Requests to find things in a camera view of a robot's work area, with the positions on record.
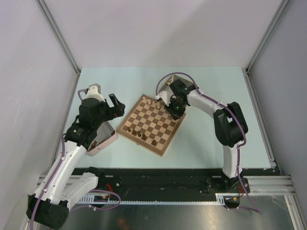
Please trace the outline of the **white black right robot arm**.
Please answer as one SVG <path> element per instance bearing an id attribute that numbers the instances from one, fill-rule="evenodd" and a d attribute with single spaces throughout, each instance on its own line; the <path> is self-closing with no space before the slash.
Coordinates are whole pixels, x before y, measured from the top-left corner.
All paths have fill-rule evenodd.
<path id="1" fill-rule="evenodd" d="M 175 120 L 183 116 L 188 106 L 196 107 L 213 118 L 215 135 L 224 152 L 221 186 L 226 192 L 233 192 L 240 185 L 246 192 L 241 175 L 240 149 L 246 144 L 248 126 L 240 105 L 236 102 L 224 105 L 202 93 L 196 84 L 187 86 L 180 79 L 170 83 L 165 90 L 157 91 L 155 97 L 165 103 L 165 109 Z"/>

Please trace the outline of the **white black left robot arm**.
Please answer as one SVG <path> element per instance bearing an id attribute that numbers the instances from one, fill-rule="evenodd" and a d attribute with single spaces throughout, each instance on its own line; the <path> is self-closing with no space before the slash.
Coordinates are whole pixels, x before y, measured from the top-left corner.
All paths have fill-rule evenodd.
<path id="1" fill-rule="evenodd" d="M 66 133 L 61 136 L 62 151 L 40 186 L 28 197 L 27 216 L 29 228 L 34 223 L 60 229 L 68 218 L 70 210 L 88 192 L 102 191 L 106 180 L 100 175 L 86 172 L 66 188 L 66 184 L 80 158 L 86 154 L 97 136 L 99 127 L 107 121 L 124 115 L 125 105 L 112 93 L 113 106 L 99 93 L 87 94 L 81 101 L 79 114 Z"/>

